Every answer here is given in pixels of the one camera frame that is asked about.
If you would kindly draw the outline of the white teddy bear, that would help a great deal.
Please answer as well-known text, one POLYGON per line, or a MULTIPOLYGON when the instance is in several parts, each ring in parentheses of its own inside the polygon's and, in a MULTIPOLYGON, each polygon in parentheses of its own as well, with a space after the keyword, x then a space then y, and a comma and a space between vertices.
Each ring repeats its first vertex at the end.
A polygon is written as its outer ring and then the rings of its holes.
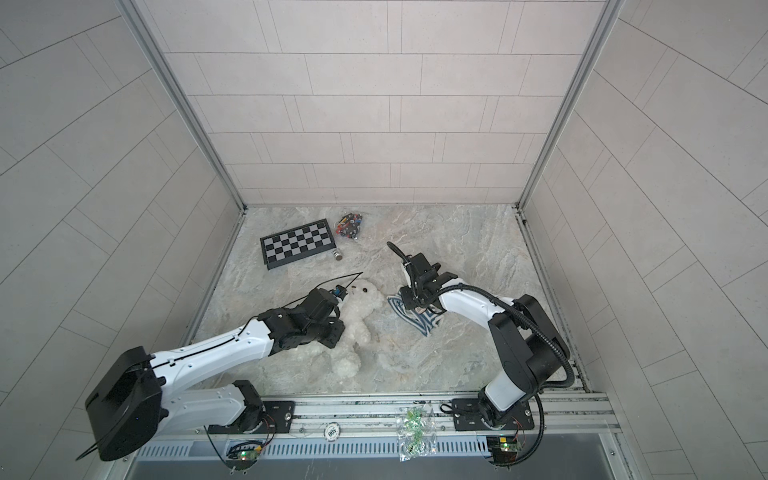
POLYGON ((361 368, 361 360, 355 347, 371 342, 371 333, 364 320, 384 303, 384 296, 368 280, 357 280, 348 288, 342 301, 340 319, 345 330, 336 346, 330 350, 331 369, 340 379, 355 376, 361 368))

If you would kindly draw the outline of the blue white striped shirt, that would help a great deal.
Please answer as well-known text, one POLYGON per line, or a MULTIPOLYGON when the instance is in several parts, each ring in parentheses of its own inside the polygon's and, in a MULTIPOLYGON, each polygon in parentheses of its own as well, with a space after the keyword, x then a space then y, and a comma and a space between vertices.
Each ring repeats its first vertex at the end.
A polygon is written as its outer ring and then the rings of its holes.
POLYGON ((446 313, 445 310, 436 310, 433 307, 423 310, 408 310, 400 295, 388 296, 387 303, 400 319, 414 327, 424 337, 430 335, 446 313))

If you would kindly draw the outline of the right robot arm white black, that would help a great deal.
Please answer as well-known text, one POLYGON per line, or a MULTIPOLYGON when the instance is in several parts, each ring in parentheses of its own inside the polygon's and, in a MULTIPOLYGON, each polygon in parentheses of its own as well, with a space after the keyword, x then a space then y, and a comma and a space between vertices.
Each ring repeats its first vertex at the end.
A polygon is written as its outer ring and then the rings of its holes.
POLYGON ((421 253, 393 251, 407 276, 400 289, 406 309, 454 313, 490 332, 502 370, 478 394, 478 412, 489 427, 509 423, 513 410, 542 390, 574 384, 569 348, 536 298, 498 297, 453 273, 441 273, 441 265, 421 253))

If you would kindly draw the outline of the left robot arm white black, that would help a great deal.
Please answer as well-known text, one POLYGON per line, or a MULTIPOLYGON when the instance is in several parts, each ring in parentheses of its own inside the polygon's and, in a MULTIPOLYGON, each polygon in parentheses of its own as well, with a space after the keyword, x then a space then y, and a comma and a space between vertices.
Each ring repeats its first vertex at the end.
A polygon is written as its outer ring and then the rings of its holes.
POLYGON ((238 365, 311 342, 334 348, 344 332, 343 286, 314 288, 294 308, 267 310, 224 334, 174 350, 123 352, 85 401, 95 438, 88 448, 119 460, 156 435, 212 427, 217 434, 254 431, 266 409, 246 380, 216 389, 197 384, 238 365))

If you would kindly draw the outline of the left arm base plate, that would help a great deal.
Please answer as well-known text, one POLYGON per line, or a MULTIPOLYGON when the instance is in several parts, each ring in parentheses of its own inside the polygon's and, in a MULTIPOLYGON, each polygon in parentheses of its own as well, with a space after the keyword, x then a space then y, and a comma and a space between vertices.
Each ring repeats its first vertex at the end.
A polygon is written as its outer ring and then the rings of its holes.
POLYGON ((295 403, 293 401, 267 401, 260 407, 249 405, 228 425, 210 425, 213 435, 283 434, 290 431, 295 403))

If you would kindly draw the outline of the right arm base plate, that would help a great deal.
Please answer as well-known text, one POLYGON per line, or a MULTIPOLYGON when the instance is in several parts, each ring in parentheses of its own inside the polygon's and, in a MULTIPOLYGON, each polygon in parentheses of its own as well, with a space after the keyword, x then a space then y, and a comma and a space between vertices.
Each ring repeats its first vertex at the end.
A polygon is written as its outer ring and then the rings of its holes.
POLYGON ((441 409, 452 417, 456 431, 529 431, 535 429, 535 421, 528 402, 513 405, 502 414, 500 421, 486 419, 476 398, 454 398, 441 409))

